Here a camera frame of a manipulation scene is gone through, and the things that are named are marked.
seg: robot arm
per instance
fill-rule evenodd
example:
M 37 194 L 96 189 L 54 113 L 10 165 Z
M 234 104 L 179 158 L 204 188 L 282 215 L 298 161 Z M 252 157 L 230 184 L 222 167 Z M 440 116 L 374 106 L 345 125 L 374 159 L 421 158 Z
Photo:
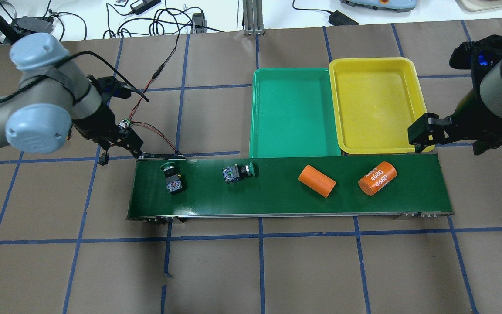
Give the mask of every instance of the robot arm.
M 502 145 L 502 36 L 464 42 L 454 51 L 450 66 L 471 69 L 472 91 L 452 115 L 439 119 L 425 113 L 408 128 L 410 144 L 420 153 L 436 143 L 475 140 L 474 155 Z
M 23 76 L 17 92 L 0 97 L 0 147 L 51 153 L 62 147 L 73 125 L 104 150 L 116 145 L 141 155 L 143 141 L 130 121 L 117 125 L 107 106 L 110 97 L 128 98 L 140 93 L 137 89 L 113 77 L 87 79 L 50 34 L 23 37 L 10 58 Z

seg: electrical component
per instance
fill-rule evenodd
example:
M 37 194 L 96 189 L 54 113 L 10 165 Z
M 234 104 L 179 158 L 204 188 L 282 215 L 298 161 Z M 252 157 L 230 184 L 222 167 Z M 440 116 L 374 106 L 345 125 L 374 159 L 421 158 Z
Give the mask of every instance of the electrical component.
M 149 8 L 152 8 L 153 6 L 162 2 L 162 0 L 139 0 L 137 2 L 141 2 L 141 4 L 138 4 L 137 6 L 133 6 L 133 4 L 130 4 L 129 6 L 131 7 L 131 10 L 133 10 L 135 14 L 141 15 Z
M 245 177 L 255 177 L 255 167 L 251 162 L 249 163 L 249 165 L 227 166 L 222 169 L 222 174 L 224 175 L 224 181 L 226 181 L 227 183 L 233 183 L 242 180 Z
M 207 20 L 205 19 L 204 13 L 193 13 L 191 20 L 193 20 L 193 24 L 191 25 L 191 34 L 207 32 L 207 29 L 203 27 L 207 26 Z
M 160 169 L 164 171 L 164 177 L 166 177 L 166 189 L 170 194 L 176 194 L 183 191 L 183 184 L 181 183 L 181 175 L 176 171 L 175 163 L 169 161 L 160 166 Z
M 335 26 L 338 25 L 358 25 L 355 20 L 352 20 L 349 16 L 343 14 L 339 10 L 332 12 L 329 16 L 329 23 Z

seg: plastic tray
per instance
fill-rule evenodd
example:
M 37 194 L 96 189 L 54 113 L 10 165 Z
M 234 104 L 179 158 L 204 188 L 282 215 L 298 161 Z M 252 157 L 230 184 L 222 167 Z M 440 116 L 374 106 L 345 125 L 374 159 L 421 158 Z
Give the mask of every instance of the plastic tray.
M 335 59 L 329 72 L 336 132 L 343 151 L 414 151 L 408 143 L 408 127 L 427 109 L 413 62 L 406 58 Z
M 328 69 L 255 71 L 249 157 L 340 155 Z

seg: power adapter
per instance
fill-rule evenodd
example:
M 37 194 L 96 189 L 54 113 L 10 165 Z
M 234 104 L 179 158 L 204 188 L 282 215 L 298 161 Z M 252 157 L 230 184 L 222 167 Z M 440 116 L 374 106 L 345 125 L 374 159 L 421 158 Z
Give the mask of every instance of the power adapter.
M 193 25 L 191 26 L 191 34 L 207 32 L 207 29 L 205 28 L 207 26 L 207 20 L 205 19 L 205 14 L 193 13 L 191 19 L 193 20 Z
M 355 20 L 352 20 L 349 16 L 343 14 L 342 12 L 336 10 L 332 12 L 329 16 L 329 23 L 335 26 L 337 25 L 358 25 Z
M 146 10 L 149 8 L 152 8 L 156 4 L 159 4 L 162 2 L 162 0 L 139 0 L 135 3 L 141 2 L 141 4 L 138 4 L 137 6 L 133 6 L 133 4 L 130 4 L 129 6 L 131 7 L 131 10 L 137 15 L 143 14 Z

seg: green tray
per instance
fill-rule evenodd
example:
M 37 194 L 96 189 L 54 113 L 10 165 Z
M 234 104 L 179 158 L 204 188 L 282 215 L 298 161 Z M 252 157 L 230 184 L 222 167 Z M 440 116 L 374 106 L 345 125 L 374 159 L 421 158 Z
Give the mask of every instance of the green tray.
M 259 69 L 249 157 L 340 156 L 328 69 Z
M 249 161 L 256 177 L 224 182 L 224 167 Z M 398 176 L 368 196 L 357 181 L 382 161 Z M 436 154 L 177 160 L 185 190 L 176 195 L 166 191 L 163 163 L 137 162 L 127 219 L 453 213 Z M 308 164 L 337 182 L 328 198 L 298 181 Z

